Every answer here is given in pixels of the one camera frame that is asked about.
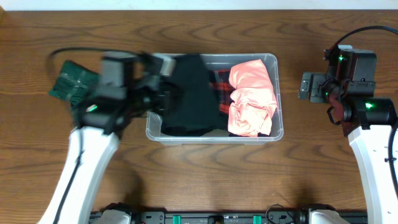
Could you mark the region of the dark navy garment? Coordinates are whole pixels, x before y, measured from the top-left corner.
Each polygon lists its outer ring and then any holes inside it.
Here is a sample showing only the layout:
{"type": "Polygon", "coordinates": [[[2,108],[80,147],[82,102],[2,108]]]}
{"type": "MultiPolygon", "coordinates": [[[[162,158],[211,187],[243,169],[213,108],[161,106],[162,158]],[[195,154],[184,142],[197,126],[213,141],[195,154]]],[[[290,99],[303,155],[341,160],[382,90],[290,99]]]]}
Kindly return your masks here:
{"type": "Polygon", "coordinates": [[[239,138],[258,138],[258,137],[265,137],[268,138],[270,137],[267,134],[263,134],[263,133],[252,133],[252,134],[234,134],[234,133],[229,133],[228,135],[229,137],[239,137],[239,138]]]}

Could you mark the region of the black garment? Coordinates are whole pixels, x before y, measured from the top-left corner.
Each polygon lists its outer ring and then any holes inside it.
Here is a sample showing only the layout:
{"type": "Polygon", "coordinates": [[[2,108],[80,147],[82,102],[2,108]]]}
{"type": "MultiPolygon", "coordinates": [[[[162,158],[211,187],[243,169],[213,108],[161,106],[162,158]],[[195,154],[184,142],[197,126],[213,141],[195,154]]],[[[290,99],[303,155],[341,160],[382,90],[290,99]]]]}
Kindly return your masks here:
{"type": "Polygon", "coordinates": [[[169,82],[180,87],[180,99],[173,103],[162,122],[175,124],[223,123],[219,116],[218,98],[210,88],[210,71],[198,54],[175,57],[176,66],[169,82]]]}
{"type": "Polygon", "coordinates": [[[163,121],[161,133],[174,137],[200,137],[216,129],[226,130],[226,127],[226,123],[216,123],[213,125],[192,123],[175,124],[163,121]]]}

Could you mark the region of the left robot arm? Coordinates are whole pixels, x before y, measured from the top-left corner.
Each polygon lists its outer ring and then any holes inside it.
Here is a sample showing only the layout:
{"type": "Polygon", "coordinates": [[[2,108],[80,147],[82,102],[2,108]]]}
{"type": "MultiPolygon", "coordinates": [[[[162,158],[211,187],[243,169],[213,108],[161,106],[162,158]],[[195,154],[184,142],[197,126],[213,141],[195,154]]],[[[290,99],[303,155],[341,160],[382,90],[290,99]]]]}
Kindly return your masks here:
{"type": "Polygon", "coordinates": [[[164,80],[176,61],[165,54],[105,49],[99,81],[72,108],[75,128],[52,199],[40,223],[88,223],[104,172],[131,119],[164,109],[164,80]]]}

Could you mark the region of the dark green garment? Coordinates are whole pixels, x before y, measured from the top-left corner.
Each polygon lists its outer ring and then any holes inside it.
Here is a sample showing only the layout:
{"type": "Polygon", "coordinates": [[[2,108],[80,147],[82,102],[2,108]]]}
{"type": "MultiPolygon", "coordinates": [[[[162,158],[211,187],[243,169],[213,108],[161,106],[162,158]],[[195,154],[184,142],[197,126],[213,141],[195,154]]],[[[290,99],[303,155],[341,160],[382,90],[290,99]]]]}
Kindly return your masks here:
{"type": "Polygon", "coordinates": [[[96,86],[99,79],[100,76],[97,73],[72,60],[66,60],[48,94],[75,106],[96,86]]]}

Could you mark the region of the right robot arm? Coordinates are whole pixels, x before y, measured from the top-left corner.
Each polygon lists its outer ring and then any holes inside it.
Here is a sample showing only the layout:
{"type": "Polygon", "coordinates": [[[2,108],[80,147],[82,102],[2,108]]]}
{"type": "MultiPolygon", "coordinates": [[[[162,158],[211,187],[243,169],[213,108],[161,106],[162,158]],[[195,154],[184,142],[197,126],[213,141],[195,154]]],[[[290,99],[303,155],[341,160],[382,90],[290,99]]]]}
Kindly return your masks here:
{"type": "Polygon", "coordinates": [[[397,111],[374,95],[377,56],[337,46],[325,52],[326,73],[305,72],[299,99],[326,103],[358,163],[368,223],[397,223],[397,111]]]}

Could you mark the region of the pink garment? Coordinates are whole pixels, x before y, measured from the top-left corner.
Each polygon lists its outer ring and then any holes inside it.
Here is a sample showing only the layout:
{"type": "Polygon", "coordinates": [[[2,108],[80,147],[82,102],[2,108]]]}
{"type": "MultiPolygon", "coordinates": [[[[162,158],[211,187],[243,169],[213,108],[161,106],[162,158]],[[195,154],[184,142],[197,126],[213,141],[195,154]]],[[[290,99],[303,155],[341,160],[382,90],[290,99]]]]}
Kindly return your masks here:
{"type": "Polygon", "coordinates": [[[235,90],[230,95],[228,131],[234,134],[263,133],[270,135],[272,118],[278,108],[274,86],[262,60],[233,66],[229,83],[235,90]]]}

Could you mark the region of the red plaid shirt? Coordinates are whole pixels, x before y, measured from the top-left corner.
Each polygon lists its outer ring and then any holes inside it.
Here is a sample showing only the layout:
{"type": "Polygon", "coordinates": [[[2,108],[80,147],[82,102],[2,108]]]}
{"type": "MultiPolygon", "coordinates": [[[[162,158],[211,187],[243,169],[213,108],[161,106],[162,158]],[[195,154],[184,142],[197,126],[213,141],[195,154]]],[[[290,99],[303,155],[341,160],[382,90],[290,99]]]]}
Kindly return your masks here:
{"type": "Polygon", "coordinates": [[[210,88],[218,97],[219,111],[229,113],[229,106],[233,102],[230,95],[235,90],[229,83],[229,70],[210,70],[210,88]]]}

